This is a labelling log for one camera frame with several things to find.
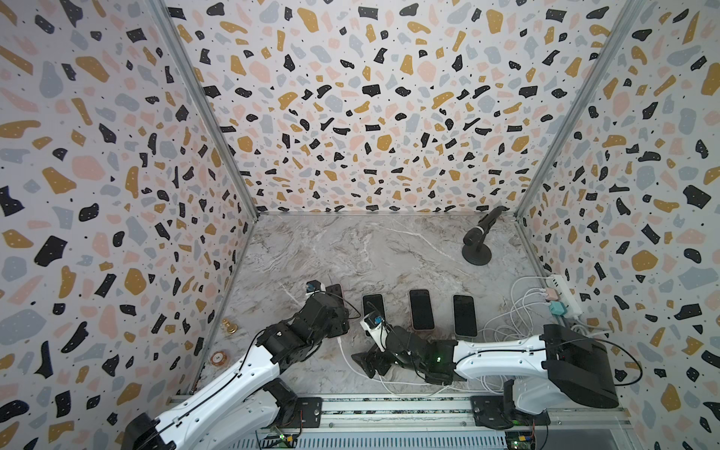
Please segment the phone with pink case middle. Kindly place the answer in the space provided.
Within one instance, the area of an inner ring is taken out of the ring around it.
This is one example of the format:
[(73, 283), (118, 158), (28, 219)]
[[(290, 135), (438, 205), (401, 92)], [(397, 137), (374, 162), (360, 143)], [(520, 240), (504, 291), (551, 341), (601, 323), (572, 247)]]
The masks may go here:
[(435, 320), (429, 291), (425, 289), (410, 290), (409, 298), (412, 313), (412, 327), (414, 330), (433, 330), (435, 328)]

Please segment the phone with pink case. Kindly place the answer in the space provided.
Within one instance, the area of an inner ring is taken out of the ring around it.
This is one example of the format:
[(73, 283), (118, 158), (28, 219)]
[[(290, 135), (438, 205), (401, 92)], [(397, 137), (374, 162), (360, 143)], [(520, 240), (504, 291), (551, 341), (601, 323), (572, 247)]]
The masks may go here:
[(326, 287), (326, 292), (330, 296), (337, 298), (340, 302), (342, 302), (344, 300), (341, 285), (339, 285), (339, 284), (328, 285)]
[(435, 320), (429, 291), (425, 289), (410, 290), (409, 298), (412, 313), (412, 327), (414, 330), (433, 330), (435, 328)]

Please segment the phone with light green case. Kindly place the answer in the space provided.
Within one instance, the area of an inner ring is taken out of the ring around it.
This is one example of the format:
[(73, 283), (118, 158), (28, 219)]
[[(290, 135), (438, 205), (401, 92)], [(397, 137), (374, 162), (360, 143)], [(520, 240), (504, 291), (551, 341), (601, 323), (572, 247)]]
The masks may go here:
[(468, 295), (453, 297), (454, 330), (459, 337), (474, 338), (478, 333), (474, 298)]

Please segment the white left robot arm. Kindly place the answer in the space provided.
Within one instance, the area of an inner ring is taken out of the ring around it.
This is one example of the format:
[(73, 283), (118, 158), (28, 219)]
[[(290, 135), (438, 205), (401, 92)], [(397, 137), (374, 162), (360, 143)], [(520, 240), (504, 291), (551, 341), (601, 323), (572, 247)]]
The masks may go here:
[(349, 320), (341, 297), (309, 294), (300, 311), (261, 330), (245, 355), (206, 387), (156, 418), (134, 418), (121, 447), (221, 449), (259, 429), (290, 423), (297, 395), (281, 374), (308, 359), (324, 339), (346, 334)]

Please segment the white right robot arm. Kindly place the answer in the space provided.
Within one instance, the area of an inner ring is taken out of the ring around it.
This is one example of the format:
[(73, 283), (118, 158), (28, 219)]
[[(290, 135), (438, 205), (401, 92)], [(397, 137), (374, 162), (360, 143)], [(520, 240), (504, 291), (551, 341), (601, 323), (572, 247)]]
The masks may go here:
[(566, 401), (596, 409), (619, 405), (608, 349), (558, 324), (547, 324), (532, 337), (490, 343), (423, 339), (386, 322), (362, 327), (374, 344), (352, 360), (370, 379), (394, 366), (434, 386), (504, 377), (506, 408), (529, 416)]

